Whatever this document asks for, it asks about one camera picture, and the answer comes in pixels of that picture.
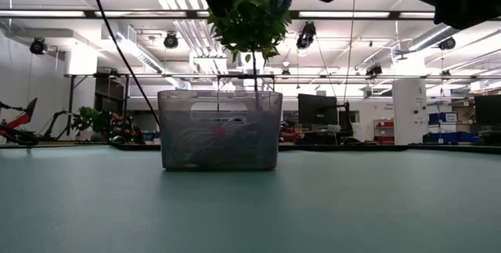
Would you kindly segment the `green plant in black pot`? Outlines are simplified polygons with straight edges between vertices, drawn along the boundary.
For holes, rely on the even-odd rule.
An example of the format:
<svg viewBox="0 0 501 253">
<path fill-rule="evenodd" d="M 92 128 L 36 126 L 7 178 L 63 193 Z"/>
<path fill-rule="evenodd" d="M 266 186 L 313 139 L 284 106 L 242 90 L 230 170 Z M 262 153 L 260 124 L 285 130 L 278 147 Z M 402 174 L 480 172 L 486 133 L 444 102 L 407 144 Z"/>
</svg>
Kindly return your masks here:
<svg viewBox="0 0 501 253">
<path fill-rule="evenodd" d="M 272 10 L 274 0 L 233 0 L 229 9 L 217 12 L 208 9 L 207 22 L 212 25 L 211 34 L 224 49 L 236 58 L 248 53 L 252 62 L 254 91 L 258 91 L 257 58 L 264 61 L 279 55 L 278 45 L 287 35 L 291 23 L 290 12 Z"/>
</svg>

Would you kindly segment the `black monitor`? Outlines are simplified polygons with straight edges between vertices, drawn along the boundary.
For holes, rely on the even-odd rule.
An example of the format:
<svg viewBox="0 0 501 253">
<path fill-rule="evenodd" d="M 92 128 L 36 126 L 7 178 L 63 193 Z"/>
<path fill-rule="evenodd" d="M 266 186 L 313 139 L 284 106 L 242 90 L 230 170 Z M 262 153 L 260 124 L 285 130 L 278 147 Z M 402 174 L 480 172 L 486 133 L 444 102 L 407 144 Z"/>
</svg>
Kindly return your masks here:
<svg viewBox="0 0 501 253">
<path fill-rule="evenodd" d="M 501 125 L 501 95 L 475 96 L 475 117 L 480 125 Z"/>
<path fill-rule="evenodd" d="M 337 98 L 333 96 L 316 96 L 299 94 L 298 120 L 307 125 L 337 125 Z"/>
</svg>

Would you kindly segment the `white column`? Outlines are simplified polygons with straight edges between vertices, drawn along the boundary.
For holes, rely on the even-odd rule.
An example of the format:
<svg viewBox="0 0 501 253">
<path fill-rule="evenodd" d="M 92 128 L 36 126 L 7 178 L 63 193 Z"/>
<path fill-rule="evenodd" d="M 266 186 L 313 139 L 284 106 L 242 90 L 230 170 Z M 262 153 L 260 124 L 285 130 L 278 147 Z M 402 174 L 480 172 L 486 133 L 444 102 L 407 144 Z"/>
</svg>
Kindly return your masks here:
<svg viewBox="0 0 501 253">
<path fill-rule="evenodd" d="M 427 89 L 423 79 L 398 79 L 392 84 L 396 145 L 418 144 L 428 133 Z"/>
</svg>

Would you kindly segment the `shelf with red bins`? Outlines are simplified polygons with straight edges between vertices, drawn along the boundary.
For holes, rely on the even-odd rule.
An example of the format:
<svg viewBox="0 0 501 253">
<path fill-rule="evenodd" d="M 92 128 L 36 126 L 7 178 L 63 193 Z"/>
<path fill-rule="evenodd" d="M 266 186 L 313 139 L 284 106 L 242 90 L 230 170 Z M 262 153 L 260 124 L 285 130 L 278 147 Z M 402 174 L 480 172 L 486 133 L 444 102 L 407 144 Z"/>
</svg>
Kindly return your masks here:
<svg viewBox="0 0 501 253">
<path fill-rule="evenodd" d="M 373 140 L 379 145 L 395 144 L 395 124 L 391 118 L 373 121 Z"/>
</svg>

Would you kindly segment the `translucent plastic bin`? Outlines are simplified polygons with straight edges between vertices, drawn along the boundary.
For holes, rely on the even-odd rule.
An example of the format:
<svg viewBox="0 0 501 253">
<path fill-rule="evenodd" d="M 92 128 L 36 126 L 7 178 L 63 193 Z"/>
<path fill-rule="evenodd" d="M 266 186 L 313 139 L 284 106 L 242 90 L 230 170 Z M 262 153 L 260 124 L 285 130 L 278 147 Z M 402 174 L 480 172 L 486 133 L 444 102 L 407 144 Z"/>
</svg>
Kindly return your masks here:
<svg viewBox="0 0 501 253">
<path fill-rule="evenodd" d="M 157 93 L 162 166 L 168 170 L 269 170 L 277 166 L 279 92 Z"/>
</svg>

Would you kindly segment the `small green plant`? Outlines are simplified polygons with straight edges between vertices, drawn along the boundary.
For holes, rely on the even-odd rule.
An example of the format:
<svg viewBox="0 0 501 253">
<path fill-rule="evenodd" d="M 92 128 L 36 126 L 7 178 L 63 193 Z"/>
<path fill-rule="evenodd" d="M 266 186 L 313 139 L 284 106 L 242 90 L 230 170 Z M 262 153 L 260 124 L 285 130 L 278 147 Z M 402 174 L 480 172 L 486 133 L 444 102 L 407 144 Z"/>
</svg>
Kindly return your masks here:
<svg viewBox="0 0 501 253">
<path fill-rule="evenodd" d="M 109 142 L 112 116 L 111 111 L 80 107 L 71 124 L 71 128 L 76 132 L 76 140 L 98 143 Z"/>
</svg>

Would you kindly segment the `blue storage bins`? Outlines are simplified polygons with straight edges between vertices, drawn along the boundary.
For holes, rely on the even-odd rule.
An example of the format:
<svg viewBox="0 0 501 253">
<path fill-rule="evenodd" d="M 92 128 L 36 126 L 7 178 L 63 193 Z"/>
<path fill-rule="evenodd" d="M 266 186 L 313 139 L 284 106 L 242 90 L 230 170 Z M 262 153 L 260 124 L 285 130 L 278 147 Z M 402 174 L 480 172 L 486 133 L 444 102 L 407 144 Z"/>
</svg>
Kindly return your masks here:
<svg viewBox="0 0 501 253">
<path fill-rule="evenodd" d="M 428 133 L 423 142 L 430 144 L 473 144 L 478 141 L 478 127 L 470 118 L 461 119 L 457 112 L 428 115 Z"/>
</svg>

